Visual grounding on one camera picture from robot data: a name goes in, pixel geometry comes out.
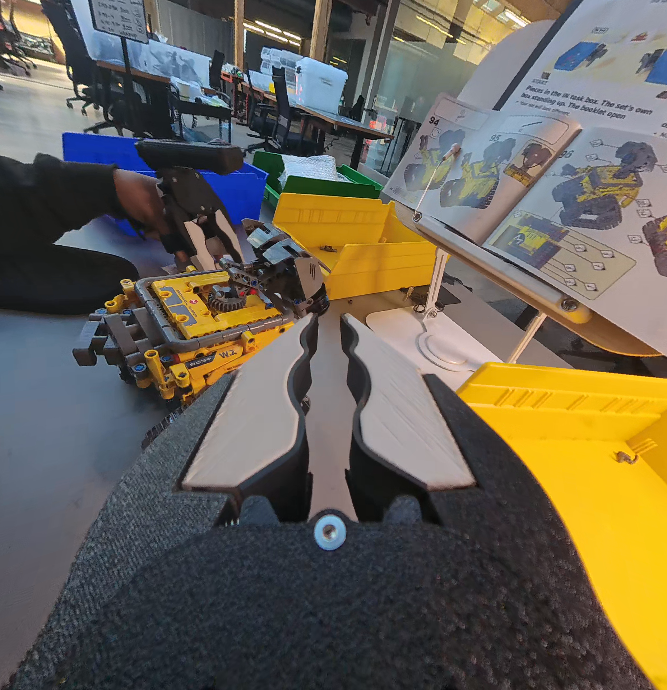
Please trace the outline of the bubble wrap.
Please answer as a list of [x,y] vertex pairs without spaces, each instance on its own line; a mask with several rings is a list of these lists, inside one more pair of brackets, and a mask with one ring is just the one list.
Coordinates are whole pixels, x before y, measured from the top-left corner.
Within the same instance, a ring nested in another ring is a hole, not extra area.
[[338,181],[339,173],[335,158],[330,155],[316,155],[311,157],[298,157],[282,155],[283,171],[278,180],[282,187],[290,177],[302,177],[305,179],[319,179],[324,181]]

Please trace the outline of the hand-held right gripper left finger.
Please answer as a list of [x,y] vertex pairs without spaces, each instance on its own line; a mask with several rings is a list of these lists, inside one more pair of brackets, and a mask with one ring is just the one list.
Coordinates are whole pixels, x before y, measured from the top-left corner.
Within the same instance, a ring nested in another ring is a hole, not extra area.
[[238,511],[262,496],[280,521],[307,519],[312,475],[303,401],[318,326],[316,315],[306,315],[237,369],[189,456],[184,491],[222,493]]

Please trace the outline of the yellow plastic bin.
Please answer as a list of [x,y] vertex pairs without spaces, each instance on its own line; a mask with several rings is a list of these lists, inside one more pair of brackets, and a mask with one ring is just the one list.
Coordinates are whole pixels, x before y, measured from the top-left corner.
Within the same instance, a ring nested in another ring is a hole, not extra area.
[[667,689],[667,379],[487,363],[458,395],[544,488],[615,631]]
[[[273,225],[324,265],[329,299],[423,286],[431,281],[435,246],[398,220],[380,199],[283,193]],[[330,245],[338,253],[325,253]]]

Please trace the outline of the wooden table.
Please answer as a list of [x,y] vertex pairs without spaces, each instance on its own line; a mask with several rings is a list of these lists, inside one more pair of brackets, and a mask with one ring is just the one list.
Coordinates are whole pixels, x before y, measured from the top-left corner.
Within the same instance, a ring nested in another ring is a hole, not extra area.
[[365,141],[386,141],[392,142],[395,137],[393,134],[385,133],[383,131],[371,128],[354,119],[346,116],[338,116],[332,113],[317,110],[316,108],[309,108],[305,106],[296,106],[302,114],[308,116],[310,120],[315,123],[315,127],[321,132],[326,132],[326,129],[336,129],[345,133],[351,133],[355,136],[355,146],[351,155],[349,166],[357,170],[362,156],[363,143]]

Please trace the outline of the translucent storage box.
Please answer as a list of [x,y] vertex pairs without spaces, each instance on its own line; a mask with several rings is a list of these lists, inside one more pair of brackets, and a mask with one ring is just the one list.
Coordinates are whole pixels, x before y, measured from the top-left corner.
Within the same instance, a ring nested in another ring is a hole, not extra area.
[[294,103],[337,115],[347,78],[344,70],[302,57],[295,66]]

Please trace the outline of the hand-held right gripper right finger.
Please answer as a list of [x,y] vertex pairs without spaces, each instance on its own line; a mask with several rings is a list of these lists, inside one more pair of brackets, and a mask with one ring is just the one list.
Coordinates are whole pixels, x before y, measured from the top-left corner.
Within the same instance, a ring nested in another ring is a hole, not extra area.
[[399,497],[439,517],[431,497],[477,486],[426,375],[349,313],[340,317],[355,401],[346,482],[357,519],[381,522]]

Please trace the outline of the person's left forearm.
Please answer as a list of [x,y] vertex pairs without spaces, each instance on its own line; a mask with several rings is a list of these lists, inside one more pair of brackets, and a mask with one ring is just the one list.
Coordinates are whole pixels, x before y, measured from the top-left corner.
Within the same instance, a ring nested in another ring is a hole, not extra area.
[[48,246],[104,215],[127,219],[115,190],[116,169],[43,153],[32,163],[0,156],[0,254]]

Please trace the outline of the instruction booklet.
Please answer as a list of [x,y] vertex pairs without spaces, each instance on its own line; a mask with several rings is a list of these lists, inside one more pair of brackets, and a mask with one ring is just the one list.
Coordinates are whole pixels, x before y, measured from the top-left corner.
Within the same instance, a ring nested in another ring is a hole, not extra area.
[[599,347],[667,357],[667,1],[575,1],[495,108],[437,96],[384,192]]

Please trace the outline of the green plastic bin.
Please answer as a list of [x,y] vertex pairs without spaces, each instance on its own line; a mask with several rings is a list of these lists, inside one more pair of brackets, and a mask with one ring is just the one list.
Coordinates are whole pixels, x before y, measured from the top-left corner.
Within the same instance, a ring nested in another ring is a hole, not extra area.
[[264,201],[273,210],[283,193],[378,199],[383,190],[382,184],[347,165],[338,166],[334,180],[291,175],[283,182],[285,166],[279,153],[257,151],[253,165],[267,174]]

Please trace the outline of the white sign board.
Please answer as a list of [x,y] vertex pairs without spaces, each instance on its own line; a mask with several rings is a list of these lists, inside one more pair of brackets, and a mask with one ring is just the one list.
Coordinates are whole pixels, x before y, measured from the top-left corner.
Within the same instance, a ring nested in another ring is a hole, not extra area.
[[143,1],[89,1],[88,5],[95,30],[148,44],[147,14]]

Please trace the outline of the blue plastic bin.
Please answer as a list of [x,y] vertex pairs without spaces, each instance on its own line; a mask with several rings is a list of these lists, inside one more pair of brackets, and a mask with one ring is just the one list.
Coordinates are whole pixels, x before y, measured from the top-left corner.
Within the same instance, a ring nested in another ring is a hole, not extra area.
[[[63,160],[111,165],[155,177],[155,173],[135,150],[136,139],[103,134],[62,133]],[[261,203],[267,185],[267,173],[243,163],[229,175],[200,170],[213,191],[224,202],[232,224],[243,219],[259,220]]]

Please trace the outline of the yellow grey brick robot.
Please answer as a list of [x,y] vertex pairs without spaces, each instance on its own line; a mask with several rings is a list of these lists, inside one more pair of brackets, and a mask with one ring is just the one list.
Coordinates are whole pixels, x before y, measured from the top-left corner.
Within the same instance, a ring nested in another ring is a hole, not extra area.
[[270,223],[245,219],[255,258],[228,254],[212,270],[136,282],[88,315],[73,348],[80,367],[104,358],[120,378],[153,389],[168,415],[150,428],[147,448],[222,376],[241,367],[308,314],[326,313],[331,268]]

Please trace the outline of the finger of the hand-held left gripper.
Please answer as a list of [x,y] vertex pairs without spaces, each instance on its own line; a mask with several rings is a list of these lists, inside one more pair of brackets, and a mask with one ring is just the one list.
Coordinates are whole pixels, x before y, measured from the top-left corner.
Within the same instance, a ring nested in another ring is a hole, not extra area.
[[231,225],[229,219],[221,210],[215,212],[216,237],[224,248],[222,256],[230,256],[236,263],[244,262],[244,255],[240,246],[240,241]]
[[199,271],[216,270],[216,261],[207,247],[207,237],[204,230],[197,222],[184,222],[184,229],[189,238],[189,243],[193,247],[191,262]]

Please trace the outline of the black mesh office chair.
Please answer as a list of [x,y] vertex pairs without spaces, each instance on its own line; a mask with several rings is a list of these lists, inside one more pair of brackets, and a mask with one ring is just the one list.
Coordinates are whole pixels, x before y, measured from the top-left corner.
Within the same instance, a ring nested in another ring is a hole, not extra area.
[[246,147],[244,153],[263,149],[286,155],[313,156],[317,143],[306,136],[307,122],[303,119],[303,114],[290,104],[284,68],[276,68],[272,74],[275,105],[257,100],[251,72],[246,75],[251,99],[248,107],[248,126],[254,132],[254,137],[261,138],[261,142]]

